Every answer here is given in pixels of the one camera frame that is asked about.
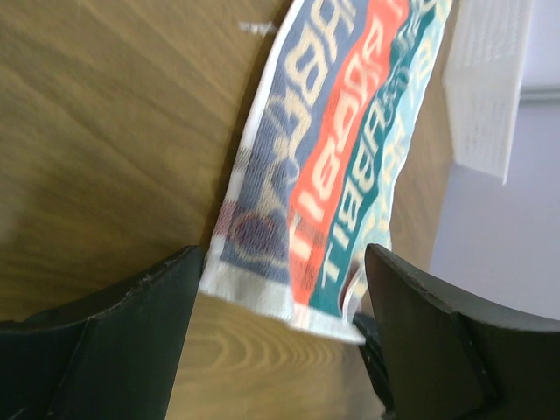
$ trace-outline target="white wall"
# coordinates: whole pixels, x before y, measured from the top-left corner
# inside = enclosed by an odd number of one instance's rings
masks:
[[[452,168],[430,271],[560,319],[560,105],[519,109],[506,185]]]
[[[559,0],[535,0],[522,84],[560,85]]]

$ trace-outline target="orange stripe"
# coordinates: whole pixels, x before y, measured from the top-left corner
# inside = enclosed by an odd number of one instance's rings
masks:
[[[364,32],[332,85],[317,144],[290,195],[290,278],[294,299],[300,304],[309,303],[318,281],[363,113],[389,75],[391,43],[408,14],[407,0],[369,2]],[[300,218],[315,227],[322,241],[298,229]],[[311,252],[303,246],[305,242]]]

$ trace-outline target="wood grain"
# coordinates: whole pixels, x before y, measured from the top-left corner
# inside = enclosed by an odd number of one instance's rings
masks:
[[[238,22],[279,25],[289,3],[0,0],[0,319],[207,246],[273,41]],[[440,71],[391,225],[424,268],[451,162]],[[198,298],[168,418],[380,410],[357,348]]]

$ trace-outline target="folded cloth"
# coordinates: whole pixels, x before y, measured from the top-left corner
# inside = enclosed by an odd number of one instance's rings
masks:
[[[243,131],[200,289],[347,342],[364,250],[390,248],[452,0],[294,0]]]

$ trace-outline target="white basket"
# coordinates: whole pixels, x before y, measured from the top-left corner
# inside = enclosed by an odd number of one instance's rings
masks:
[[[506,182],[533,0],[461,0],[444,71],[455,161]]]

